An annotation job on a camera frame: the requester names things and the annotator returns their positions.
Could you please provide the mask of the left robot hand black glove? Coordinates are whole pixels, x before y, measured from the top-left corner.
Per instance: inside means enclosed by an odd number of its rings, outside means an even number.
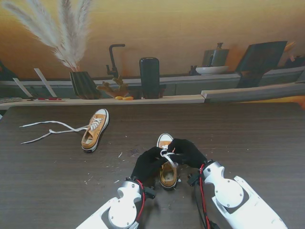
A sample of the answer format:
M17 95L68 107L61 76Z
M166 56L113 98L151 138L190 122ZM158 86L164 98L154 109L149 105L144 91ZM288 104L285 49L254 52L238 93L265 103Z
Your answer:
M136 161L130 178L144 183L153 176L167 162L167 159L161 156L161 150L155 146L142 153Z

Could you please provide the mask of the right robot hand black glove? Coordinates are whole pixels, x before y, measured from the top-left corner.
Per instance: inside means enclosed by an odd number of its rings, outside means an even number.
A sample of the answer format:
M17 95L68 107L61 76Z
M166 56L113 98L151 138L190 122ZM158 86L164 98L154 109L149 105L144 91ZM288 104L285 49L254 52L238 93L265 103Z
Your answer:
M207 158L189 140L174 138L168 145L167 152L173 153L170 159L179 165L186 164L192 168L201 168Z

